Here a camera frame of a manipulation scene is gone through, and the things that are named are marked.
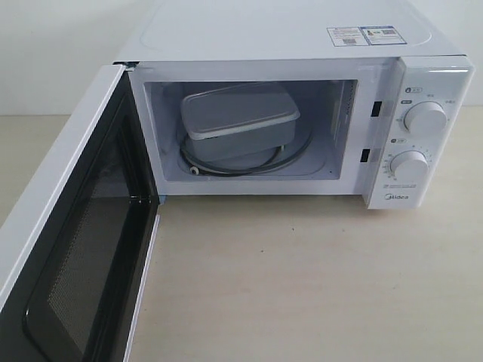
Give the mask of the white Midea microwave body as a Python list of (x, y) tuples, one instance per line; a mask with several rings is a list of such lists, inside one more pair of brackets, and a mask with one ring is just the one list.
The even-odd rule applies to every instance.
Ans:
[[(334, 47), (329, 27), (394, 26), (407, 44)], [(158, 195), (357, 195), (370, 209), (419, 207), (475, 68), (408, 1), (158, 1), (122, 46)], [(300, 110), (285, 168), (239, 177), (196, 176), (180, 156), (183, 99), (238, 84), (277, 82)], [(448, 117), (431, 136), (411, 135), (406, 113), (436, 102)], [(397, 180), (406, 151), (429, 164)], [(272, 150), (217, 161), (262, 164)]]

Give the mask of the white warning label sticker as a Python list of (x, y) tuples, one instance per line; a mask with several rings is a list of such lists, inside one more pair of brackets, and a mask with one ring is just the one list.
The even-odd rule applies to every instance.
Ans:
[(336, 48), (369, 45), (363, 32), (358, 27), (329, 27), (327, 31)]

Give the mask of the lower white timer knob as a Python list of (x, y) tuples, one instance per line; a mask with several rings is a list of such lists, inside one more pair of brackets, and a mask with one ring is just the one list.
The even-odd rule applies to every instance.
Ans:
[(426, 157), (414, 150), (396, 155), (389, 167), (397, 180), (417, 181), (423, 179), (429, 172)]

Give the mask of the white microwave door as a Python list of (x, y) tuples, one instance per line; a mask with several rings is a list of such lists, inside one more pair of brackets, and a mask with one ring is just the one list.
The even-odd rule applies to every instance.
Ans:
[(133, 69), (100, 69), (1, 228), (3, 361), (129, 358), (159, 221)]

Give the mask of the blue energy label sticker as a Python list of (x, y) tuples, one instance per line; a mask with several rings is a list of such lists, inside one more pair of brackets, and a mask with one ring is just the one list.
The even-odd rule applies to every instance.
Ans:
[(361, 26), (360, 30), (371, 46), (407, 44), (394, 26)]

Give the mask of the upper white power knob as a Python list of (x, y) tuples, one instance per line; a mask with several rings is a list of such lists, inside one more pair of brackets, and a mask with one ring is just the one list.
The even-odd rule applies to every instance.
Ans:
[(443, 131), (448, 117), (436, 102), (423, 102), (412, 107), (405, 115), (404, 125), (411, 135), (431, 136)]

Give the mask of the white plastic lidded container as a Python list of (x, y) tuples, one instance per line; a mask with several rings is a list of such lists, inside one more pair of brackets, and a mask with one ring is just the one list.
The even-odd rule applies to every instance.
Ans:
[(187, 96), (181, 116), (188, 150), (211, 162), (291, 143), (300, 111), (279, 83), (257, 82)]

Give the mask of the glass turntable plate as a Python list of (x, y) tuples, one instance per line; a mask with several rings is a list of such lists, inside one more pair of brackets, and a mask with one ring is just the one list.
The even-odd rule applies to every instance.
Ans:
[(180, 142), (179, 147), (180, 156), (189, 167), (191, 174), (196, 176), (210, 175), (218, 177), (239, 177), (260, 173), (269, 173), (280, 168), (285, 168), (290, 163), (296, 161), (306, 151), (311, 142), (312, 136), (309, 135), (304, 140), (302, 145), (289, 155), (285, 154), (285, 148), (290, 143), (285, 146), (270, 149), (272, 150), (272, 154), (262, 164), (243, 168), (221, 167), (217, 165), (217, 161), (207, 162), (196, 158), (192, 152), (188, 150), (189, 137), (187, 132), (183, 137), (183, 140)]

